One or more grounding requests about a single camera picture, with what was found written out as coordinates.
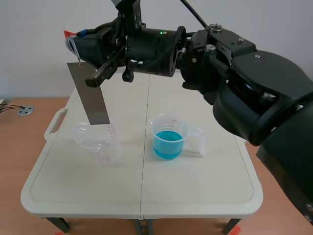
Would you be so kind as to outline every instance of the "transparent cup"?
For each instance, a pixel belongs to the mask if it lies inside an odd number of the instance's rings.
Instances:
[[[181,154],[189,137],[200,141],[199,156],[205,155],[205,134],[196,126],[188,126],[186,119],[175,114],[160,114],[149,121],[153,137],[154,152],[165,159],[173,159]]]
[[[114,124],[89,125],[80,122],[73,130],[73,138],[101,164],[110,164],[120,157],[120,146]]]

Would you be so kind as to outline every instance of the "blue liquid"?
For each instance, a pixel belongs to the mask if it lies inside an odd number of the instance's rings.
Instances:
[[[174,131],[162,131],[156,136],[166,141],[179,141],[182,139],[180,134]],[[153,140],[153,150],[158,156],[165,159],[173,159],[181,153],[183,141],[171,143],[162,140],[158,138],[154,138]]]

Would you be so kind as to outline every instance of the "empty measuring cup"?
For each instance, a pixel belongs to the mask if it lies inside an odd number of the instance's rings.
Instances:
[[[177,157],[188,137],[200,141],[199,155],[205,155],[205,134],[202,129],[188,126],[187,120],[174,114],[161,114],[149,121],[153,133],[153,150],[165,159]]]
[[[73,138],[101,164],[110,164],[120,157],[120,146],[114,124],[89,125],[80,122],[73,130]]]

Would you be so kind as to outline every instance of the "table handle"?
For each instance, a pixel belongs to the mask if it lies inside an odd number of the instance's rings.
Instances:
[[[56,132],[56,128],[59,126],[60,121],[63,120],[64,116],[67,114],[68,109],[62,108],[59,111],[57,111],[49,124],[47,130],[45,131],[44,138],[47,141],[51,135],[51,133]]]

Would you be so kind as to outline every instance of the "metal plate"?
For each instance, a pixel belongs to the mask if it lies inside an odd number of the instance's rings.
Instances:
[[[18,115],[21,117],[27,116],[27,115],[31,114],[34,111],[34,109],[35,109],[34,106],[27,105],[27,106],[25,106],[24,109],[18,110]]]

